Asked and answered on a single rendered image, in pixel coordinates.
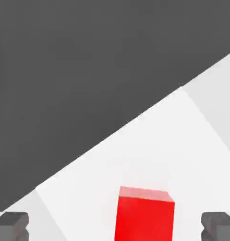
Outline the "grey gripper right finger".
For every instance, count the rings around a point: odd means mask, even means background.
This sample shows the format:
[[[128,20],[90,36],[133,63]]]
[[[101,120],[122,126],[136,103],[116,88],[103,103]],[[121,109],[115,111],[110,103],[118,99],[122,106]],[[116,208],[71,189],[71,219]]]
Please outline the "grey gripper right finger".
[[[230,241],[230,216],[226,212],[204,212],[201,224],[201,241]]]

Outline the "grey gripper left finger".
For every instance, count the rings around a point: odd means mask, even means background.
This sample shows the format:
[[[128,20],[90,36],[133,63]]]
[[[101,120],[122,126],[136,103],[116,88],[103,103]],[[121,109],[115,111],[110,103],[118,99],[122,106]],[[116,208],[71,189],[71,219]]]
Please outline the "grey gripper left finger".
[[[5,212],[0,216],[0,241],[29,241],[27,212]]]

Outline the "small red cube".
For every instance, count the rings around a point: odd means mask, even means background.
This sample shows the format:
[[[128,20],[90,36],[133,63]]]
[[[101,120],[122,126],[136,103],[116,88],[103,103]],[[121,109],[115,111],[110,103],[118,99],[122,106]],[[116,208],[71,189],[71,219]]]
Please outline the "small red cube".
[[[168,192],[121,186],[114,241],[173,241],[174,208]]]

